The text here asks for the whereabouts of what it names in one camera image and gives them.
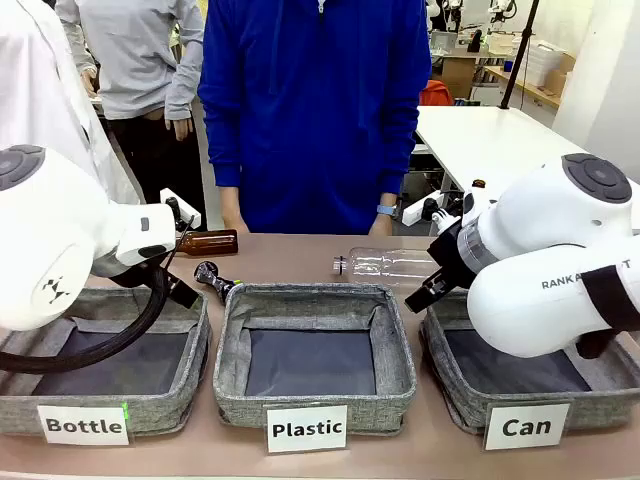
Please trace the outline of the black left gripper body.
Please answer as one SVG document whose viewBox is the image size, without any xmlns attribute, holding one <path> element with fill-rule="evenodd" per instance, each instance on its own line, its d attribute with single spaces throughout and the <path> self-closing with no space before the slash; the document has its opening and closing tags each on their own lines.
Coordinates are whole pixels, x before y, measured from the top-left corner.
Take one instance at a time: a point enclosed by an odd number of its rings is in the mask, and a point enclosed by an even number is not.
<svg viewBox="0 0 640 480">
<path fill-rule="evenodd" d="M 161 285 L 163 288 L 169 284 L 168 274 L 162 266 L 163 258 L 148 259 L 118 275 L 110 277 L 115 284 L 125 288 L 147 286 L 155 288 Z"/>
</svg>

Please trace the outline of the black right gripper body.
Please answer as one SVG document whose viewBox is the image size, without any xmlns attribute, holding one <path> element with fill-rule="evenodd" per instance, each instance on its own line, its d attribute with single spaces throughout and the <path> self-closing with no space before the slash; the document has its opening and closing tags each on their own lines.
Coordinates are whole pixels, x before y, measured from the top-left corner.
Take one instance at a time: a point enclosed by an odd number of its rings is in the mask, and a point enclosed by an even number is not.
<svg viewBox="0 0 640 480">
<path fill-rule="evenodd" d="M 439 269 L 426 280 L 429 288 L 468 289 L 475 279 L 476 274 L 464 263 L 458 250 L 457 240 L 461 229 L 461 222 L 455 221 L 428 247 L 427 252 L 439 265 Z"/>
</svg>

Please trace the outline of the person's right hand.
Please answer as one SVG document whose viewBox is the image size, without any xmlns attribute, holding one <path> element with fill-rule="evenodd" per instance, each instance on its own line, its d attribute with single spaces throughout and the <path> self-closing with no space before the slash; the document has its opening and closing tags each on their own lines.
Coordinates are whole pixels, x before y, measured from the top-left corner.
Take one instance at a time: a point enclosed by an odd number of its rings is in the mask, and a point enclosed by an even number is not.
<svg viewBox="0 0 640 480">
<path fill-rule="evenodd" d="M 221 217 L 226 229 L 235 230 L 237 233 L 249 233 L 240 209 L 239 189 L 237 187 L 220 187 Z"/>
</svg>

